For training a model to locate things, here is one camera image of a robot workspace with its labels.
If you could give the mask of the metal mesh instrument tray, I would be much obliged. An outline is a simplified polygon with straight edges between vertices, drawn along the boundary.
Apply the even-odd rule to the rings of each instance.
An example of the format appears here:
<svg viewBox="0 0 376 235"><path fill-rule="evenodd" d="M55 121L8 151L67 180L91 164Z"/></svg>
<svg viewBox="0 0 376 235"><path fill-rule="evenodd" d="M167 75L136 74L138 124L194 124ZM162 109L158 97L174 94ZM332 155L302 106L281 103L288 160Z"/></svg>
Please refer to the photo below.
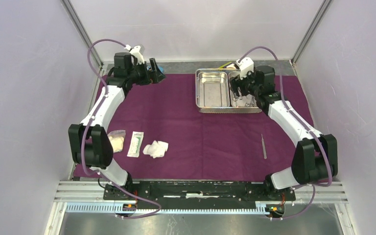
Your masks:
<svg viewBox="0 0 376 235"><path fill-rule="evenodd" d="M197 78L197 74L199 71L223 71L223 72L226 72L228 74L228 77L229 77L229 73L230 72L233 72L233 71L236 71L238 72L237 70L233 70L233 69L198 69L196 72L195 72L195 81L196 81L196 78ZM226 107L226 108L198 108L198 111L201 112L201 113L213 113L213 114L256 114L256 113L260 113L262 112L262 110L259 108L259 109L250 109L250 108L236 108L236 107L232 107L231 106L231 96L230 96L230 106L229 107Z"/></svg>

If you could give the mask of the purple cloth wrap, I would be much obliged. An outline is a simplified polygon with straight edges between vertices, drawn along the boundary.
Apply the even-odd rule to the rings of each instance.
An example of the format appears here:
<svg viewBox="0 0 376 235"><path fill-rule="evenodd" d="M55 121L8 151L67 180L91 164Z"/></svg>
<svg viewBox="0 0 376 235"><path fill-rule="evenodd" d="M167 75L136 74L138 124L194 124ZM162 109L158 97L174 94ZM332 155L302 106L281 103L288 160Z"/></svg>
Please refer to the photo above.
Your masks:
<svg viewBox="0 0 376 235"><path fill-rule="evenodd" d="M199 112L194 74L168 74L158 84L134 86L108 126L108 131L114 130L126 131L124 149L114 159L134 179L261 182L290 167L295 152L287 134L263 113ZM127 157L134 131L144 132L143 145L167 142L165 155Z"/></svg>

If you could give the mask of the steel forceps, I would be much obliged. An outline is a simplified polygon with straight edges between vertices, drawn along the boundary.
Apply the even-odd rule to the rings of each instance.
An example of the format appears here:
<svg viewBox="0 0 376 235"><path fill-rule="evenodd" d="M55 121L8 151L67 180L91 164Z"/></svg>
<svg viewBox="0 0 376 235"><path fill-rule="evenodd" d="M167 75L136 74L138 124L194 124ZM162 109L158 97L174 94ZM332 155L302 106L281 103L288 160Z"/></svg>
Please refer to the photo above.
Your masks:
<svg viewBox="0 0 376 235"><path fill-rule="evenodd" d="M263 157L266 160L267 159L267 152L266 152L265 140L264 140L263 134L261 134L261 145L262 145Z"/></svg>

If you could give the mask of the white gauze wad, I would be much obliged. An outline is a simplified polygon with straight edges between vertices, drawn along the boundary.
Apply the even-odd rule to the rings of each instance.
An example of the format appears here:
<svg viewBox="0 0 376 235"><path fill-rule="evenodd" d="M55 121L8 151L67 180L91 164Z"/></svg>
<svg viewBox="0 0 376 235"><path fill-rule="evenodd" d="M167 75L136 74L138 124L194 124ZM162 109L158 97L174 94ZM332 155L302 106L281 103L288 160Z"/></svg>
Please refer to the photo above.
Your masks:
<svg viewBox="0 0 376 235"><path fill-rule="evenodd" d="M169 144L164 141L153 141L152 144L148 144L143 149L143 154L149 155L152 158L161 158L168 150Z"/></svg>

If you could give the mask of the suture packet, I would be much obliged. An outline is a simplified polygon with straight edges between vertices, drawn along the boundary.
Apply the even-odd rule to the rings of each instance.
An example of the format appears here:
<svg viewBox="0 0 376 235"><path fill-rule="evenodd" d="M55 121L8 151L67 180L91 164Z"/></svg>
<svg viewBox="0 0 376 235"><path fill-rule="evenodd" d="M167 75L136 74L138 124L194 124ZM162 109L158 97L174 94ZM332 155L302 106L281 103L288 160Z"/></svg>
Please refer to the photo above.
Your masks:
<svg viewBox="0 0 376 235"><path fill-rule="evenodd" d="M138 158L140 155L141 144L143 141L144 132L134 131L131 136L127 157Z"/></svg>

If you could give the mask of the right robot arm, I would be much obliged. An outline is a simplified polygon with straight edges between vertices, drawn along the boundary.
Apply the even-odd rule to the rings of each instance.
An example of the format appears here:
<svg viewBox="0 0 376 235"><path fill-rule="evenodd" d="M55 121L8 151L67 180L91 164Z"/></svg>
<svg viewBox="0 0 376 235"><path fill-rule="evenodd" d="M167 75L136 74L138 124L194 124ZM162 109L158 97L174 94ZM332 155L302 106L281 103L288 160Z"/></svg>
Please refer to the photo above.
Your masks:
<svg viewBox="0 0 376 235"><path fill-rule="evenodd" d="M283 189L306 184L329 187L338 172L337 139L312 127L292 107L283 92L276 90L275 70L270 66L239 68L230 81L235 97L251 95L257 106L287 134L295 145L291 166L266 176L263 194L270 200Z"/></svg>

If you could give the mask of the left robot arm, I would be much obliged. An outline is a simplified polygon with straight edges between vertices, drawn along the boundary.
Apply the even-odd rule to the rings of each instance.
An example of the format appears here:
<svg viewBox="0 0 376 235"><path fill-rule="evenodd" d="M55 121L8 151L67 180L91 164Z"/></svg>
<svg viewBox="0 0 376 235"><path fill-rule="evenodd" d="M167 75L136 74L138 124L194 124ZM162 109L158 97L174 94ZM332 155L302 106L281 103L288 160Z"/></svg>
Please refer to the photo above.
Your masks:
<svg viewBox="0 0 376 235"><path fill-rule="evenodd" d="M129 173L114 160L107 129L119 105L134 85L160 83L165 74L155 58L146 62L129 52L114 55L114 66L102 78L103 88L89 114L68 129L72 160L89 175L100 174L116 187L121 199L134 194Z"/></svg>

